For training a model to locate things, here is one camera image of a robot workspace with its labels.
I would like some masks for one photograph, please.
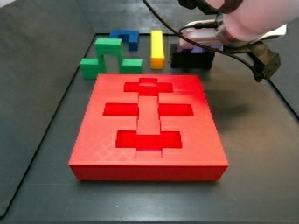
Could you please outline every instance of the red block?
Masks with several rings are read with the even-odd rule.
[[[217,180],[228,161],[197,76],[101,74],[69,167],[80,180]]]

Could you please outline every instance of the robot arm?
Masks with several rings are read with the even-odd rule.
[[[179,0],[179,2],[188,8],[197,6],[204,13],[209,9],[208,14],[221,14],[213,36],[224,46],[233,48],[252,44],[267,37],[284,35],[286,24],[299,16],[299,0]]]
[[[223,52],[247,53],[253,60],[255,79],[269,79],[280,66],[279,54],[263,39],[286,35],[286,24],[299,16],[299,0],[179,0],[188,9],[216,14],[215,20],[195,21],[181,35],[204,46],[224,45]],[[192,44],[180,38],[180,47]]]

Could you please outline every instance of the cross-shaped slot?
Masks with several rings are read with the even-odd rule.
[[[153,78],[140,78],[127,82],[125,92],[137,92],[137,103],[107,103],[104,116],[136,116],[136,130],[116,133],[116,147],[135,148],[137,152],[157,151],[163,148],[181,148],[180,131],[161,131],[160,116],[193,116],[192,105],[159,103],[159,93],[172,93],[172,83],[157,82]]]

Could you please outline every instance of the yellow block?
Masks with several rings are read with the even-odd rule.
[[[161,31],[151,31],[151,68],[164,69],[164,35]]]

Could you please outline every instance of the table surface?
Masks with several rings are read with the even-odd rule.
[[[235,60],[216,55],[209,71],[149,68],[149,36],[125,56],[144,74],[197,74],[228,157],[216,182],[79,182],[68,160],[93,88],[80,70],[69,85],[5,222],[299,221],[299,125],[268,81],[255,83]],[[176,43],[164,37],[165,49]],[[87,57],[96,57],[95,47]],[[117,59],[107,57],[117,72]]]

